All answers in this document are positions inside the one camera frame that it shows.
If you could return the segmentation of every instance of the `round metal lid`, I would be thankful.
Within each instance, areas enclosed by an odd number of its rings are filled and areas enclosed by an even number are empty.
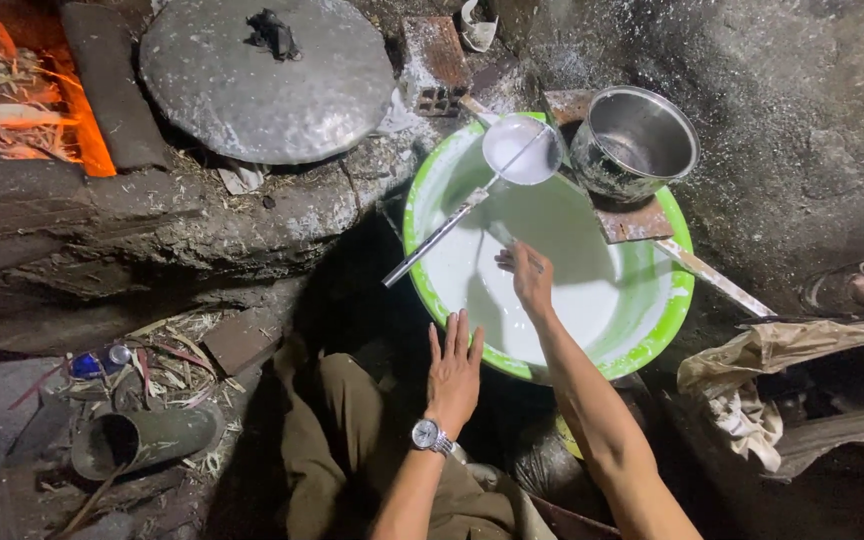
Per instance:
[[[247,43],[272,10],[300,60]],[[382,35],[345,0],[172,0],[142,38],[142,78],[165,117],[218,154],[294,165],[353,148],[395,84]]]

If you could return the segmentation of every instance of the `metal ladle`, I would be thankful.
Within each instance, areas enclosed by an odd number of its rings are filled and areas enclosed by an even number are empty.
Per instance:
[[[537,141],[543,139],[547,139],[548,142],[537,144]],[[522,166],[513,167],[530,149],[534,153],[529,156],[529,159],[522,163]],[[516,153],[511,159],[505,160],[504,158],[512,152]],[[455,229],[464,217],[485,201],[489,197],[489,187],[499,178],[505,178],[509,182],[522,186],[534,186],[551,178],[562,164],[563,157],[562,145],[556,131],[544,122],[522,115],[506,116],[488,126],[482,139],[482,153],[486,164],[495,171],[495,175],[485,187],[476,187],[472,190],[444,223],[382,279],[382,285],[386,289],[395,285],[410,268],[425,257],[452,229]]]

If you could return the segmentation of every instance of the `wristwatch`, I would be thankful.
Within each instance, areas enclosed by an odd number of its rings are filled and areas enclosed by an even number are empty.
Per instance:
[[[431,450],[449,457],[452,452],[452,441],[439,423],[431,418],[422,418],[412,427],[412,444],[419,450]]]

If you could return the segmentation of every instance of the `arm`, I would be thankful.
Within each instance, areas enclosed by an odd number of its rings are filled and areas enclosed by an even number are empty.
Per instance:
[[[485,336],[475,328],[469,345],[469,316],[463,309],[448,316],[444,351],[435,325],[429,325],[432,366],[429,369],[428,407],[432,418],[451,440],[469,422],[479,399],[479,364]],[[410,449],[395,475],[372,527],[371,540],[425,540],[432,501],[446,457],[438,451]]]
[[[530,255],[543,271],[526,263]],[[622,536],[700,538],[659,476],[652,448],[625,402],[556,315],[551,262],[522,242],[496,260],[515,274],[515,293],[538,333],[558,410],[582,450],[588,472],[605,493]]]

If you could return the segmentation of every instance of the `watch face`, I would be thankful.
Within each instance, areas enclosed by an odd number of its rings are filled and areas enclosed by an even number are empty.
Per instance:
[[[412,442],[418,448],[423,450],[432,448],[436,437],[439,436],[439,427],[426,418],[423,418],[415,423],[412,428]]]

